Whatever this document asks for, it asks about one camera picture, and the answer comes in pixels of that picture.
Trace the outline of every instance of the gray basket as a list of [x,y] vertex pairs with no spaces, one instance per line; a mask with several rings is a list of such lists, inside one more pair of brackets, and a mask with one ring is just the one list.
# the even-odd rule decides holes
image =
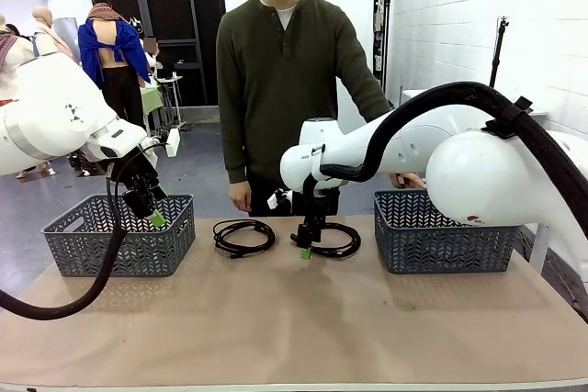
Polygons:
[[[157,203],[167,222],[161,228],[136,218],[120,199],[123,228],[129,232],[120,246],[111,275],[167,277],[186,256],[196,238],[194,197],[169,196]],[[106,195],[94,195],[43,229],[53,259],[63,276],[96,276],[114,228]]]
[[376,242],[394,274],[506,271],[517,228],[471,227],[443,216],[424,190],[377,192]]

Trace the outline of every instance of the concrete floor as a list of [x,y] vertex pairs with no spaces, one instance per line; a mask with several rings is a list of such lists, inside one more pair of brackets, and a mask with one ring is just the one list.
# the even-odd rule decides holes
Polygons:
[[[219,126],[199,125],[183,132],[182,137],[176,158],[168,159],[160,153],[158,171],[167,192],[193,194],[197,217],[244,216],[227,197],[228,181],[222,161]],[[53,263],[40,233],[43,227],[85,197],[106,192],[103,176],[78,178],[79,173],[65,159],[52,165],[57,173],[54,176],[41,177],[33,172],[23,181],[18,181],[14,175],[0,177],[0,288],[10,294],[21,293]],[[373,213],[373,193],[388,188],[390,181],[385,176],[362,185],[348,185],[342,190],[340,214]],[[560,265],[557,256],[550,255],[549,259],[556,266]],[[570,301],[567,288],[561,286],[557,276],[550,274],[549,270],[544,276]],[[557,390],[588,392],[588,386]]]

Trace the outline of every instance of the black pants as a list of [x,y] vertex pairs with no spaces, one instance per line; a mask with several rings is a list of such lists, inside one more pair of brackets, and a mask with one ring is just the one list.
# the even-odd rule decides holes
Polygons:
[[103,69],[102,95],[117,115],[142,128],[143,102],[137,73],[130,66]]
[[[292,204],[288,201],[280,204],[276,209],[271,210],[267,204],[269,199],[276,190],[283,188],[283,185],[275,184],[265,178],[254,174],[248,174],[247,180],[251,186],[251,213],[253,218],[274,218],[288,216],[306,216],[307,205],[304,196],[295,193]],[[327,208],[328,216],[335,216],[339,211],[339,193],[334,191],[329,207]]]

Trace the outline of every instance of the white undershirt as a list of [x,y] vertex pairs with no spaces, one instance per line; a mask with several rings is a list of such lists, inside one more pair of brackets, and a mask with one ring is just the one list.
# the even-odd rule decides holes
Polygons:
[[[259,1],[262,4],[264,4],[265,6],[269,6],[266,2],[264,2],[264,0],[259,0]],[[297,5],[294,5],[292,8],[288,8],[288,9],[277,9],[276,10],[277,15],[279,16],[279,21],[282,22],[282,27],[284,28],[284,30],[288,29],[288,25],[290,23],[290,20],[292,19],[292,16],[294,15],[294,10],[296,9],[296,6]]]

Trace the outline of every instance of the blue sweater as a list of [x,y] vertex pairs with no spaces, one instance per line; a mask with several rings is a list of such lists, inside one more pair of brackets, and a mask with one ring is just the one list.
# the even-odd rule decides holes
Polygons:
[[82,56],[82,67],[99,88],[102,88],[102,83],[104,83],[102,65],[98,56],[100,48],[113,50],[116,62],[126,61],[143,80],[147,83],[150,82],[147,59],[139,40],[139,33],[127,22],[117,20],[117,38],[114,45],[98,41],[94,31],[94,20],[87,20],[78,29],[77,36]]

